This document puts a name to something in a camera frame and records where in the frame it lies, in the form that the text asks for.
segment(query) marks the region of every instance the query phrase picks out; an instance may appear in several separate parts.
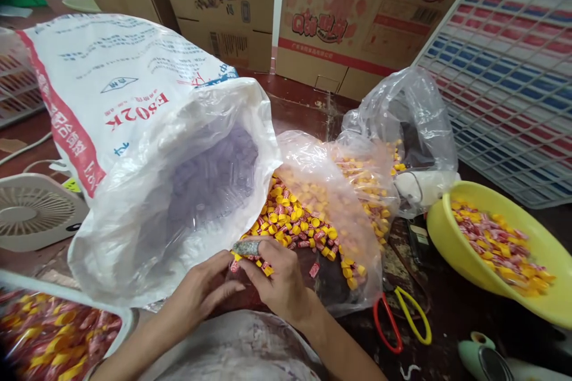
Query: plastic bowl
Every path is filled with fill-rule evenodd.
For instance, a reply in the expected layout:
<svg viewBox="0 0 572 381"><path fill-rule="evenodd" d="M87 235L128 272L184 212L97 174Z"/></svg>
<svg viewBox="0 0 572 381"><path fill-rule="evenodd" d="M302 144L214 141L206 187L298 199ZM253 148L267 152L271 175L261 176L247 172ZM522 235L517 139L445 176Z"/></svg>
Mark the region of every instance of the plastic bowl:
<svg viewBox="0 0 572 381"><path fill-rule="evenodd" d="M95 0L62 0L64 5L70 9L84 13L99 13L101 9L95 3Z"/></svg>
<svg viewBox="0 0 572 381"><path fill-rule="evenodd" d="M534 261L557 277L546 295L524 297L485 265L453 217L451 200L456 199L472 202L480 211L503 215L509 226L530 237ZM443 258L471 283L514 299L550 323L572 329L572 257L534 217L508 198L477 183L456 182L451 192L443 195L443 199L429 210L427 229Z"/></svg>

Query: fan grille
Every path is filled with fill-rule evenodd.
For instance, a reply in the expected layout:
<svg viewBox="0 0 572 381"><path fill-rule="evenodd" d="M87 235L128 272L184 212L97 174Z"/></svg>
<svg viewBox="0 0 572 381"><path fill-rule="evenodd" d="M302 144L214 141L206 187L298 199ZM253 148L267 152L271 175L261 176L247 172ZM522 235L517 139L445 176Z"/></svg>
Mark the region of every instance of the fan grille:
<svg viewBox="0 0 572 381"><path fill-rule="evenodd" d="M0 188L0 210L27 207L36 217L25 221L0 220L0 236L21 236L46 232L71 219L74 204L65 196L37 188Z"/></svg>

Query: plastic grid panel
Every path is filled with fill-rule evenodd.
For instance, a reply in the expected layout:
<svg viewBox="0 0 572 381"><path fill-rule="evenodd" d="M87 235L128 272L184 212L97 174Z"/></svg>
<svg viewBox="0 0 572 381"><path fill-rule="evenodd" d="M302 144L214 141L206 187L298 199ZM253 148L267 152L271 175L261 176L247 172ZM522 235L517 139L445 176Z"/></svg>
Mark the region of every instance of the plastic grid panel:
<svg viewBox="0 0 572 381"><path fill-rule="evenodd" d="M530 208L572 202L572 0L457 0L415 61L461 160Z"/></svg>
<svg viewBox="0 0 572 381"><path fill-rule="evenodd" d="M17 36L0 29L0 127L45 108L26 55Z"/></svg>

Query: scissors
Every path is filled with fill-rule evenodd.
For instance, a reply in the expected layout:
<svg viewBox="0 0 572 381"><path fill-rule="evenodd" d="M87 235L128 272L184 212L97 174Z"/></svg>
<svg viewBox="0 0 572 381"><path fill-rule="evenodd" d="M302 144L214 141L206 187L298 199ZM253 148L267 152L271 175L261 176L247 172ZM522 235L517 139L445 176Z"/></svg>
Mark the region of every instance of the scissors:
<svg viewBox="0 0 572 381"><path fill-rule="evenodd" d="M389 280L387 278L383 277L383 293L381 294L381 298L378 299L374 305L374 322L375 322L375 327L377 327L377 332L380 334L380 337L381 337L382 341L384 342L384 344L387 345L387 348L389 348L395 354L399 354L403 351L403 341L401 340L401 334L399 333L399 329L397 328L397 324L395 323L395 319L393 318L393 313L391 312L391 307L387 303L387 298L386 298L386 292L390 293L390 292L394 292L394 291L395 291L395 294L397 295L397 299L399 300L399 304L401 305L401 309L403 310L405 317L407 318L407 321L409 322L409 325L410 325L411 329L413 330L413 333L415 334L417 339L419 339L419 342L424 344L424 345L431 344L431 340L432 340L431 327L429 326L429 321L427 320L427 316L423 312L423 309L421 309L421 307L419 306L417 301L414 300L410 294L408 294L406 291L404 291L399 286L394 288L393 285L389 282ZM411 314L409 312L409 309L407 308L407 305L405 304L405 301L403 300L403 296L405 296L409 300L409 302L411 302L411 304L415 307L417 312L419 312L419 315L421 316L421 319L423 320L423 324L425 325L425 337L424 338L421 336L421 334L419 333L419 330L417 330L415 323L411 319ZM393 327L393 332L395 333L395 336L397 337L397 346L395 346L395 347L393 347L389 344L389 342L387 341L387 338L385 337L385 335L383 334L383 331L381 330L379 310L378 310L379 305L380 305L380 301L383 301L383 305L385 306L386 311L387 311L387 315L389 316L389 320L391 321L391 326Z"/></svg>

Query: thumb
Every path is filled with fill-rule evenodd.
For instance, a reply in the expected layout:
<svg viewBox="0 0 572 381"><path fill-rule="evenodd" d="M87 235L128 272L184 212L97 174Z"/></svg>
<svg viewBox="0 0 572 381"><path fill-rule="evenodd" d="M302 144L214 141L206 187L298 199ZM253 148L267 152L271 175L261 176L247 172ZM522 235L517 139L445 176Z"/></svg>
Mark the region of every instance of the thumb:
<svg viewBox="0 0 572 381"><path fill-rule="evenodd" d="M238 281L229 281L213 290L201 304L203 314L207 317L222 301L230 298L234 293L243 291L244 285Z"/></svg>

